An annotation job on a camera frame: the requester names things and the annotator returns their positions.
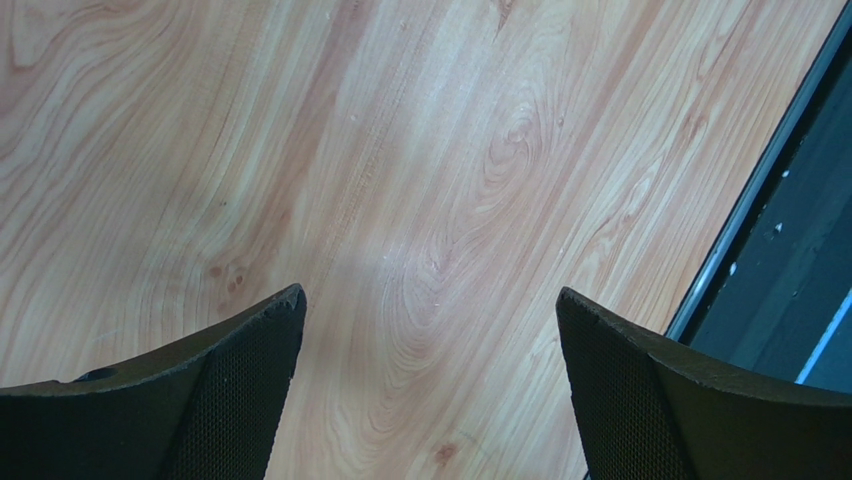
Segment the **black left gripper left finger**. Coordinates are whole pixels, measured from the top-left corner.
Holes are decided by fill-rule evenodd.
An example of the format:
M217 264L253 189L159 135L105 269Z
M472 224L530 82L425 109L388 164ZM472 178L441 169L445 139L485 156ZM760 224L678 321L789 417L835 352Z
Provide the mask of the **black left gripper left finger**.
M1 392L5 479L261 479L307 311L293 284L71 382Z

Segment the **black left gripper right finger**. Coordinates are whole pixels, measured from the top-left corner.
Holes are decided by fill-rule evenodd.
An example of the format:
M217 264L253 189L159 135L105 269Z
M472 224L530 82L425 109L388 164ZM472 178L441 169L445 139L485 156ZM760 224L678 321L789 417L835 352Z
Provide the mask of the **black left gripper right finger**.
M847 479L851 398L719 361L571 288L555 305L594 479Z

